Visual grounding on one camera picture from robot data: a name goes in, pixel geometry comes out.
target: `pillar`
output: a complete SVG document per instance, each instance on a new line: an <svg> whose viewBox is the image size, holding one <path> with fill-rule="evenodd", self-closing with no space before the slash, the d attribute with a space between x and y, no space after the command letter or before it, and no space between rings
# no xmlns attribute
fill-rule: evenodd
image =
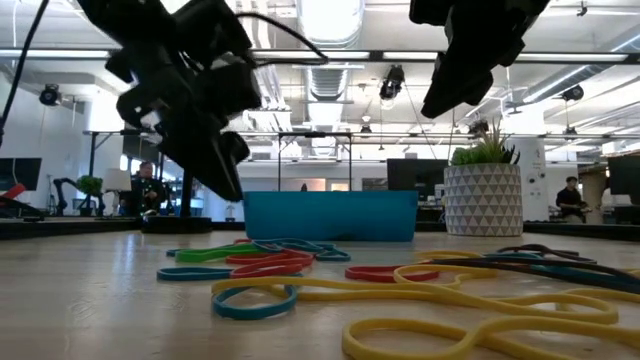
<svg viewBox="0 0 640 360"><path fill-rule="evenodd" d="M518 108L518 114L506 114L502 129L505 134L544 134L544 110L537 107ZM549 195L546 181L544 140L536 137L509 138L506 146L520 153L522 183L522 215L524 221L549 220Z"/></svg>

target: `black wire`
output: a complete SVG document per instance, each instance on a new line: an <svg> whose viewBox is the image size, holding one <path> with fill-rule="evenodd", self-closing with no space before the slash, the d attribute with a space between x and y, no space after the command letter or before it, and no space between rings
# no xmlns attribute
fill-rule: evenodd
<svg viewBox="0 0 640 360"><path fill-rule="evenodd" d="M320 49L318 49L311 41L307 40L304 36L302 36L297 31L291 29L287 25L274 20L268 16L262 15L256 12L241 12L236 14L237 18L243 17L252 17L262 21L265 21L278 29L286 32L287 34L293 36L294 38L300 40L303 44L305 44L309 50L313 51L316 55L318 55L318 59L309 59L309 60L300 60L300 61L291 61L291 60L271 60L260 63L258 66L266 66L266 65L274 65L274 64L288 64L288 65L326 65L329 63L329 57L325 55Z"/></svg>
<svg viewBox="0 0 640 360"><path fill-rule="evenodd" d="M40 25L40 20L42 20L42 16L44 15L44 11L46 10L47 5L49 5L49 0L42 0L40 6L38 7L38 11L36 12L36 16L33 18L31 28L27 33L27 38L24 40L22 52L20 53L20 59L18 60L18 65L16 66L16 72L13 75L13 82L11 83L9 96L7 96L7 103L4 105L4 111L2 112L2 117L0 118L0 146L2 146L4 125L7 123L9 112L11 111L11 105L13 105L13 100L15 99L16 92L18 91L18 85L20 85L20 77L22 76L24 63L27 61L27 53L29 52L29 47L31 47L31 42L33 41L33 37L36 34L38 25Z"/></svg>

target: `blue plastic bin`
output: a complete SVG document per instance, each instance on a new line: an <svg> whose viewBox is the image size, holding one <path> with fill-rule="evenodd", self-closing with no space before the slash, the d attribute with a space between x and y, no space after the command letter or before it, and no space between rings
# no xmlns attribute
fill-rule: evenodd
<svg viewBox="0 0 640 360"><path fill-rule="evenodd" d="M416 227L415 191L247 192L244 199L251 239L407 242Z"/></svg>

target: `man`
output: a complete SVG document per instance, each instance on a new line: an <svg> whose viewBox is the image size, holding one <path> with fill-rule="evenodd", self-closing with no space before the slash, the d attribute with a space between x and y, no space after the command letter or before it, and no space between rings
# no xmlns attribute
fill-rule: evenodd
<svg viewBox="0 0 640 360"><path fill-rule="evenodd" d="M140 216L149 212L158 213L165 198L164 185L153 178L153 164L145 161L131 179L131 192L123 194L121 205L127 216Z"/></svg>
<svg viewBox="0 0 640 360"><path fill-rule="evenodd" d="M558 193L556 205L562 211L562 218L572 224L584 224L586 222L585 212L588 212L587 203L582 201L582 196L576 186L578 178L569 176L567 186Z"/></svg>

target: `robotic claw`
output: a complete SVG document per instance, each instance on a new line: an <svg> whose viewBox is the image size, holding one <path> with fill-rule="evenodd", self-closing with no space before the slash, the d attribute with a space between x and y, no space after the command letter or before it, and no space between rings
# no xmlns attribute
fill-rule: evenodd
<svg viewBox="0 0 640 360"><path fill-rule="evenodd" d="M422 114L442 115L462 102L477 105L493 84L491 70L510 66L522 36L550 0L412 0L410 19L444 26ZM128 124L155 111L160 150L229 201L242 199L236 165L249 148L220 131L228 118L261 105L251 41L224 0L191 0L169 14L160 0L78 0L88 19L122 50L106 68L136 86L117 110Z"/></svg>
<svg viewBox="0 0 640 360"><path fill-rule="evenodd" d="M513 64L549 2L411 0L411 21L444 26L449 41L447 52L438 53L422 115L433 119L463 102L478 105L493 85L491 70Z"/></svg>
<svg viewBox="0 0 640 360"><path fill-rule="evenodd" d="M159 149L229 201L242 200L236 165L244 140L221 130L228 118L261 105L247 37L223 0L192 0L169 14L160 0L79 0L87 18L118 42L106 68L136 85L117 110L141 129L155 111Z"/></svg>

